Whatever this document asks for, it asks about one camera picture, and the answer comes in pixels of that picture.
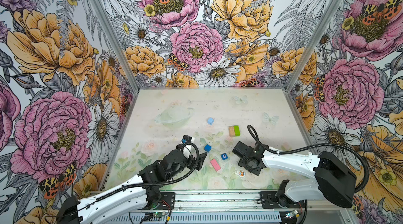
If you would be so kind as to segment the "natural wood block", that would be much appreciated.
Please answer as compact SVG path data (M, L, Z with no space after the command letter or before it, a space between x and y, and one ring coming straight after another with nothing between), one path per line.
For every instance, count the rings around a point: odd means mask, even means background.
M234 126L230 126L229 128L228 128L228 130L229 130L229 136L231 137L231 138L234 138L236 135L235 135L235 128L234 128Z

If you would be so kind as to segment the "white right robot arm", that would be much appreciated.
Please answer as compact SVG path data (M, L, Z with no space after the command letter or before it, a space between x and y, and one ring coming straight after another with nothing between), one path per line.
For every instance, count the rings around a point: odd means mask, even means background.
M285 169L302 175L304 180L283 180L272 196L264 196L265 203L291 207L299 202L324 201L342 208L351 208L355 194L356 176L335 155L290 154L256 144L255 147L238 142L233 153L239 157L238 165L258 176L264 168Z

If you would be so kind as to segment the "pink rectangular block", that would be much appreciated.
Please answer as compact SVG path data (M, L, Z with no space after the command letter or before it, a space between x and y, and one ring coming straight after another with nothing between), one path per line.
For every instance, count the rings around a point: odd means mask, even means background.
M218 172L218 171L221 170L221 167L220 167L220 165L218 164L218 162L216 161L216 159L210 160L210 164L212 165L212 167L214 168L214 170L215 170L216 172Z

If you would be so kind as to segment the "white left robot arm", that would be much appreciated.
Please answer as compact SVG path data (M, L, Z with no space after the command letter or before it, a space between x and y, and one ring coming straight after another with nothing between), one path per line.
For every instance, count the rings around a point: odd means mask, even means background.
M83 199L65 200L56 216L58 224L105 224L131 210L155 208L160 188L185 180L201 170L207 153L191 155L187 146L172 150L122 184Z

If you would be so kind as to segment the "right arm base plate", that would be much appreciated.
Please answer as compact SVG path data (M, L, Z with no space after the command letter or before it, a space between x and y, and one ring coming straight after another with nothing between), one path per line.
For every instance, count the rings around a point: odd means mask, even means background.
M287 196L277 196L275 191L261 191L257 204L262 205L263 209L278 209L278 208L296 208L303 209L306 205L305 201L293 202Z

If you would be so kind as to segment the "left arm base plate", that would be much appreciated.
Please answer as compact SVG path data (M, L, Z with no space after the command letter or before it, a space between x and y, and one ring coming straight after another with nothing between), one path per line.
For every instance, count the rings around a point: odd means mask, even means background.
M152 210L173 210L175 206L176 193L174 192L161 192L160 196L151 201L150 208Z

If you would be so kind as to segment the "green rectangular block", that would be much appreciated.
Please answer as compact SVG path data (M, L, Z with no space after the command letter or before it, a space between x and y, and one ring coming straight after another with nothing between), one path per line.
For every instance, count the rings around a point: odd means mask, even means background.
M239 137L240 136L240 128L238 125L234 125L234 136Z

